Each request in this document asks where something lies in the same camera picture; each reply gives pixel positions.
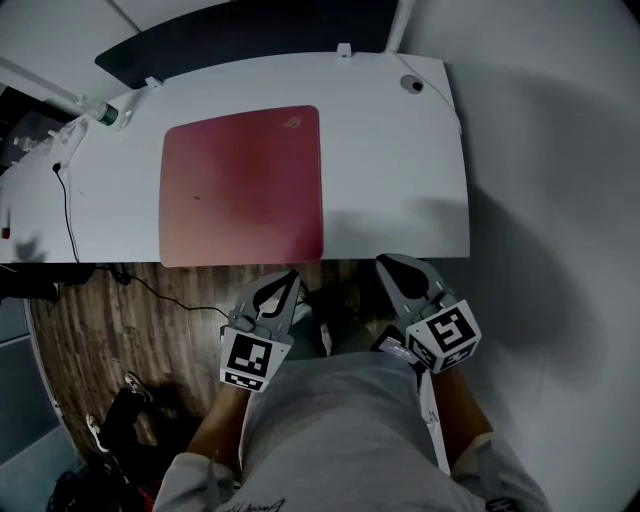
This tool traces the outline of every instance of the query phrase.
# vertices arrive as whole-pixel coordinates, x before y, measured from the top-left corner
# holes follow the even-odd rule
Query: white desk
[[[403,58],[453,104],[440,61]],[[420,94],[404,90],[406,74],[413,72],[392,54],[280,55],[121,96],[112,103],[133,108],[129,126],[114,132],[92,122],[63,175],[80,260],[159,260],[160,163],[169,128],[287,105],[314,105],[320,113],[324,258],[468,256],[457,119],[429,86]],[[0,223],[6,226],[10,215],[11,226],[11,239],[0,241],[0,262],[17,261],[18,254],[73,261],[55,161],[52,152],[0,178]]]

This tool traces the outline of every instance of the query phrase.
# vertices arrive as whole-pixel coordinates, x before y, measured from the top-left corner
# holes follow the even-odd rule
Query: power cord
[[[76,241],[75,238],[73,236],[73,232],[71,231],[71,223],[69,222],[69,214],[67,212],[67,188],[64,186],[64,182],[62,181],[62,179],[60,178],[60,162],[56,163],[53,165],[53,173],[56,175],[56,178],[58,178],[58,181],[60,182],[60,185],[62,185],[62,193],[64,194],[64,219],[65,222],[67,224],[67,232],[69,233],[69,240],[71,241],[71,248],[73,249],[73,258],[76,260],[76,263],[80,263],[80,259],[78,258],[78,248],[76,246]],[[186,311],[201,311],[201,310],[212,310],[212,311],[217,311],[218,313],[220,313],[222,316],[224,316],[225,318],[229,318],[229,315],[227,315],[224,311],[222,311],[219,308],[216,308],[214,306],[197,306],[197,307],[189,307],[189,306],[185,306],[184,304],[182,304],[180,301],[172,298],[172,297],[166,297],[165,295],[161,295],[159,294],[157,291],[155,291],[153,288],[151,288],[151,286],[149,286],[145,281],[143,281],[142,279],[140,279],[139,277],[136,277],[132,274],[129,274],[126,270],[118,270],[116,268],[116,266],[114,264],[110,264],[108,267],[98,267],[96,266],[97,270],[106,270],[108,272],[111,273],[111,275],[113,276],[114,280],[123,285],[123,286],[127,286],[131,280],[134,281],[138,281],[140,284],[142,284],[147,290],[149,290],[151,293],[153,293],[156,297],[158,297],[159,299],[162,300],[168,300],[169,302],[173,302],[174,304],[180,306],[182,309],[185,309]]]

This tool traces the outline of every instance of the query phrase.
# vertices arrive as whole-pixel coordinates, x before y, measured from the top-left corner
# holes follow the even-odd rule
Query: gray t-shirt
[[[154,510],[549,510],[495,437],[478,439],[452,477],[440,471],[415,373],[384,353],[285,362],[253,394],[241,449],[239,490],[229,468],[181,454]]]

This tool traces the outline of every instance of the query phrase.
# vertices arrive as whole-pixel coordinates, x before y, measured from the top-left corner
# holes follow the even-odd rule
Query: pink mouse pad
[[[315,107],[244,112],[177,126],[165,135],[163,265],[318,260],[322,233]]]

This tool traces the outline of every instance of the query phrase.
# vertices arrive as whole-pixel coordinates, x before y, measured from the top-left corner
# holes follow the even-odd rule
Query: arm
[[[432,378],[451,477],[487,510],[548,512],[544,493],[491,424],[453,368]]]
[[[213,510],[233,495],[231,468],[238,465],[249,396],[249,391],[222,385],[186,453],[167,471],[154,512]]]

